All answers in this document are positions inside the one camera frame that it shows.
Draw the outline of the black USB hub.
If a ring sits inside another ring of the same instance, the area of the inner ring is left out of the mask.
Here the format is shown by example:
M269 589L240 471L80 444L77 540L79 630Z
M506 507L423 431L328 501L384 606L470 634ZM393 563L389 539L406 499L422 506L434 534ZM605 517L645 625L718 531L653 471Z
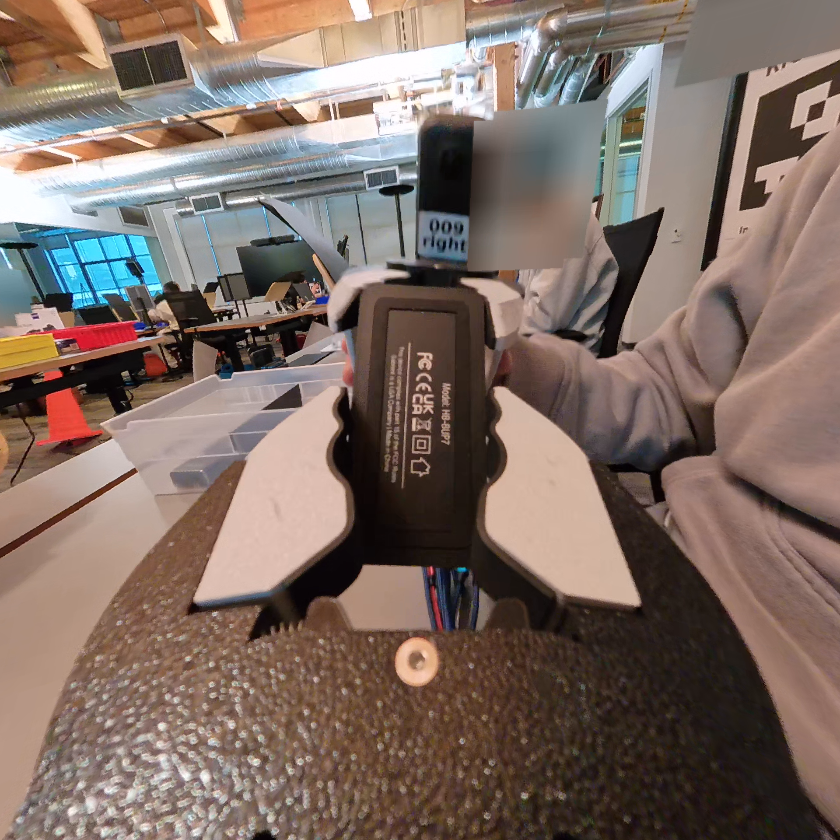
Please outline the black USB hub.
M502 566L478 528L490 305L469 287L396 283L367 287L359 300L350 557L488 576Z

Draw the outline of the large silver duct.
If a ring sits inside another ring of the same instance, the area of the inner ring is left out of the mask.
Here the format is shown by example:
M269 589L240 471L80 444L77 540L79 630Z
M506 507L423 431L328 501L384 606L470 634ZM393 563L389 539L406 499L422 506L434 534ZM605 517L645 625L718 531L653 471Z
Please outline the large silver duct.
M273 165L316 156L348 154L383 160L417 151L416 121L389 133L374 114L264 130L95 161L27 172L17 178L38 195L76 194L143 186L180 175L231 172L238 165Z

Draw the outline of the yellow plastic bin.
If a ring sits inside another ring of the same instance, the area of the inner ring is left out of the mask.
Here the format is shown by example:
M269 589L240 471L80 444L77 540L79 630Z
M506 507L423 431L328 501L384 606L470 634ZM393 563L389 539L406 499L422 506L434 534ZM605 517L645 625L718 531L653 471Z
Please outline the yellow plastic bin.
M35 332L1 338L1 370L49 361L60 353L50 332Z

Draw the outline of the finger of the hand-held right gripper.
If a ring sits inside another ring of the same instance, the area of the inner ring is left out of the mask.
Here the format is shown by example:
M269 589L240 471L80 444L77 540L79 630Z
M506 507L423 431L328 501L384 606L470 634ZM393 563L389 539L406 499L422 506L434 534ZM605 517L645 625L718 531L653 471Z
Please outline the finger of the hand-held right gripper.
M345 271L332 289L327 304L327 317L331 331L341 333L353 329L358 315L351 310L357 305L362 291L370 286L396 279L396 271L382 266L364 266Z
M495 277L464 276L459 284L484 298L486 356L509 349L520 333L523 297L519 289Z

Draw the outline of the white desk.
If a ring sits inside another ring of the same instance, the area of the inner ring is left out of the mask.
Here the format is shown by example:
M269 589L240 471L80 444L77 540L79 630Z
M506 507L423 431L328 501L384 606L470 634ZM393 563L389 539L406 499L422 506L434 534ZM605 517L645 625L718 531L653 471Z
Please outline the white desk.
M197 494L157 497L108 442L1 496L1 829L82 645Z

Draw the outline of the black office chair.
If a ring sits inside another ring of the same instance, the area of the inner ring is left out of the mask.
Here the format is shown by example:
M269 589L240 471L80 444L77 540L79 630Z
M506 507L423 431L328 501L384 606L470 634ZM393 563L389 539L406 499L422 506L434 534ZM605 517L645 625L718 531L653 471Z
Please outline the black office chair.
M658 238L665 214L655 212L618 225L603 228L604 238L616 259L618 276L603 322L598 358L609 359L619 352L623 325Z
M176 328L181 332L217 323L204 295L197 290L168 291L164 300L171 309Z

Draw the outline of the large grid window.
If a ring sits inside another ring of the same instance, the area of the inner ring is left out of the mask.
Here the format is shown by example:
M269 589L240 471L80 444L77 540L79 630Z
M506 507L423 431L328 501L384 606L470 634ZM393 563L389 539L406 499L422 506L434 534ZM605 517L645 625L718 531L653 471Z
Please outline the large grid window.
M60 234L43 240L47 261L75 308L105 303L105 295L126 299L128 287L144 284L152 296L162 284L149 239L141 235Z

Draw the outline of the clear plastic bin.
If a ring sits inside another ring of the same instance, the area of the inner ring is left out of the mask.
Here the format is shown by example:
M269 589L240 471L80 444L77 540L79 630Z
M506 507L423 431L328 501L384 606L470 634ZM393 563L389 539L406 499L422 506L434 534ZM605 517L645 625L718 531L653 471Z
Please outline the clear plastic bin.
M343 363L334 353L318 364L217 375L187 385L107 421L104 427L150 492L169 496L174 467L233 451L229 434L255 415L288 416L333 385Z

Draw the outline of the thin silver duct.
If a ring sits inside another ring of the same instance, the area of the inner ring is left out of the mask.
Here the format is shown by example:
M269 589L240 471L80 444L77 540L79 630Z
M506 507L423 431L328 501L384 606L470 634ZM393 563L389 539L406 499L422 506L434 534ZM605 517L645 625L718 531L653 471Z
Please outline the thin silver duct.
M385 164L384 166L389 165L399 166L402 183L415 185L417 182L416 162L402 161ZM141 185L101 188L74 193L68 195L66 199L75 212L88 213L104 207L140 207L157 203L188 201L189 196L221 193L226 207L236 208L256 203L259 194L266 194L282 201L292 202L300 198L366 193L362 172L321 174L317 177L310 174L295 181L281 181L277 178L247 181L243 173L171 177Z

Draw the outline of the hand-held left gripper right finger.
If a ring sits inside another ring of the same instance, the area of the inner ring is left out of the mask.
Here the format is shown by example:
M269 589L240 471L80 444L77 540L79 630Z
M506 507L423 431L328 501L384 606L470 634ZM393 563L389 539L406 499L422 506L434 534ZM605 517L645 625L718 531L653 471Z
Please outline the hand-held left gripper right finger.
M532 629L557 628L569 606L638 610L642 597L581 448L504 386L490 388L483 407L480 588L519 604Z

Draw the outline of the black floor lamp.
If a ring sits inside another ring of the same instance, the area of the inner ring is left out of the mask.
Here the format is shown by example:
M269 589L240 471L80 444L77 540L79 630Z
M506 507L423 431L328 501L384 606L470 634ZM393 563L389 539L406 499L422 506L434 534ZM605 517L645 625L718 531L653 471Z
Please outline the black floor lamp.
M410 194L413 191L413 185L406 184L402 182L384 185L379 188L379 194L385 197L390 197L393 199L395 205L395 219L396 219L396 229L397 229L397 236L398 236L398 244L400 250L400 257L403 259L406 257L406 247L405 247L405 237L404 237L404 225L403 225L403 210L402 210L402 198L405 195Z
M29 311L33 301L43 301L44 292L27 256L34 247L21 241L1 244L2 320L13 321L15 314Z

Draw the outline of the grey angled panel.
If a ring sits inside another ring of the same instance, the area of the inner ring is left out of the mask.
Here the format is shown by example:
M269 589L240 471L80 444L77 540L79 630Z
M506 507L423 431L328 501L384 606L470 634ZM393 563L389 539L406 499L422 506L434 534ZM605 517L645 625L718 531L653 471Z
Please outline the grey angled panel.
M333 280L339 280L350 267L348 261L339 253L336 245L325 238L309 216L294 206L266 194L259 194L259 203L298 234L320 259Z

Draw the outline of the orange traffic cone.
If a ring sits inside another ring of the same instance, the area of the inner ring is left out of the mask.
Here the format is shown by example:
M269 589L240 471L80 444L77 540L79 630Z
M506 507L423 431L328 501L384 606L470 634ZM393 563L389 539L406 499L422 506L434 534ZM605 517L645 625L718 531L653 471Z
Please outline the orange traffic cone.
M88 425L73 388L48 394L45 404L48 436L39 440L37 446L76 445L102 436L102 430Z

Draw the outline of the large duct vent grille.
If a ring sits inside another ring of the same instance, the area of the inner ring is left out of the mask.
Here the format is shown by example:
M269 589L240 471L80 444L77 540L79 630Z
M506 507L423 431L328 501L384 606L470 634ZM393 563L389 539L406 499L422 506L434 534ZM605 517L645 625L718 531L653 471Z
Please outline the large duct vent grille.
M147 98L193 87L193 51L194 44L181 34L109 46L120 97Z

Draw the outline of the person's right forearm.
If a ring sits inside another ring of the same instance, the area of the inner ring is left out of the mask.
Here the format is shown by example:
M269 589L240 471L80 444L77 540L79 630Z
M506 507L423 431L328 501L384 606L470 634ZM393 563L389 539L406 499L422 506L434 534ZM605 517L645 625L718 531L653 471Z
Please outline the person's right forearm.
M835 129L634 350L597 360L548 334L518 339L511 390L603 463L837 466L838 162Z

